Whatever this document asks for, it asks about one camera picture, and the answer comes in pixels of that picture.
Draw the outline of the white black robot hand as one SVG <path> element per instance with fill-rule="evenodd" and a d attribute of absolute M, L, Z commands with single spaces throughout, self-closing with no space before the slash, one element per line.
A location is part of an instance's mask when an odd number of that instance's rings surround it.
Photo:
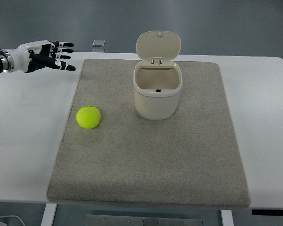
<path fill-rule="evenodd" d="M 45 67 L 75 71 L 76 67 L 67 62 L 71 59 L 69 54 L 73 53 L 73 46 L 74 44 L 69 42 L 42 40 L 25 43 L 16 49 L 6 49 L 4 52 L 11 55 L 14 71 L 31 73 Z"/>

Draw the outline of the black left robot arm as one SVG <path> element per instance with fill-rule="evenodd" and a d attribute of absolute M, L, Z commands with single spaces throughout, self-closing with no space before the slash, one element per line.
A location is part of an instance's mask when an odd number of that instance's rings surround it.
<path fill-rule="evenodd" d="M 7 49 L 0 48 L 0 73 L 11 73 L 14 71 L 14 60 Z"/>

